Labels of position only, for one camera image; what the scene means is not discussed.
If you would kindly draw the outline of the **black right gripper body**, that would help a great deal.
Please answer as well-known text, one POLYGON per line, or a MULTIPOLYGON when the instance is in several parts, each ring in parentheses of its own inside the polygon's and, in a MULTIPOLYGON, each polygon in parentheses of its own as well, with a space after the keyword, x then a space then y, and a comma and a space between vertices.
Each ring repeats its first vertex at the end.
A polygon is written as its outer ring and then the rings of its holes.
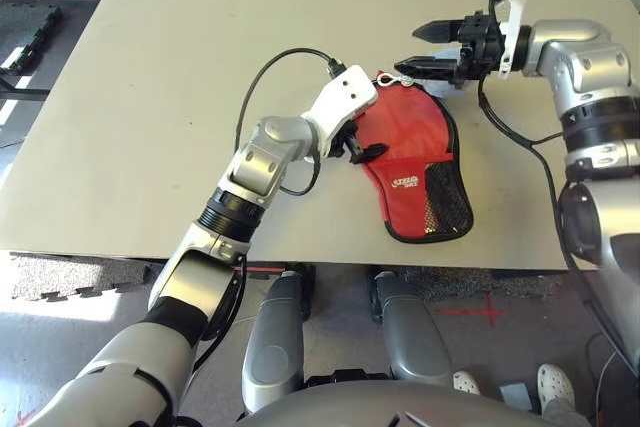
POLYGON ((467 81, 479 81, 499 69, 503 35, 494 13, 476 11, 455 21, 454 41, 461 45, 452 84, 461 89, 467 81))

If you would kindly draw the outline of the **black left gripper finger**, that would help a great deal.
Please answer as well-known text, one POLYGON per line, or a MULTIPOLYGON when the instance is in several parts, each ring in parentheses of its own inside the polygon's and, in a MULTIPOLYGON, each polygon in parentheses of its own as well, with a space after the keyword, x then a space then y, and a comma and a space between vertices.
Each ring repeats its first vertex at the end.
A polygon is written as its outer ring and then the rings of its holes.
POLYGON ((366 164, 374 161, 375 159, 383 155, 388 150, 388 148, 389 146, 384 143, 371 144, 364 149, 359 148, 355 154, 355 163, 366 164))

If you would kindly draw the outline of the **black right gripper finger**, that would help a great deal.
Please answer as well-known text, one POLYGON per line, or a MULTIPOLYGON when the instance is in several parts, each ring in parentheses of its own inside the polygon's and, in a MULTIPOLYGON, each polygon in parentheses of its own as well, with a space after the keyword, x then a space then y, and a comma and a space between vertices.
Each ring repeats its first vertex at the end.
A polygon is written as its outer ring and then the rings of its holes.
POLYGON ((412 36, 429 43, 457 42, 463 23, 463 20, 434 20, 416 28, 412 36))
POLYGON ((458 61, 433 56, 412 56, 394 64, 396 71, 411 78, 454 78, 458 61))

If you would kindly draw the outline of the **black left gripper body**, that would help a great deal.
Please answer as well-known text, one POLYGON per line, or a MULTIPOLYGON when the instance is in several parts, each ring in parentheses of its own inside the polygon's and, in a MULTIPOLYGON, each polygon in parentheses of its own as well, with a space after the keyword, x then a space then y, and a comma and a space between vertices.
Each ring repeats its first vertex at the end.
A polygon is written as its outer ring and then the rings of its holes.
POLYGON ((357 124, 353 120, 347 121, 333 137, 329 149, 329 157, 339 158, 348 151, 351 163, 364 163, 366 161, 366 152, 356 137, 357 131, 357 124))

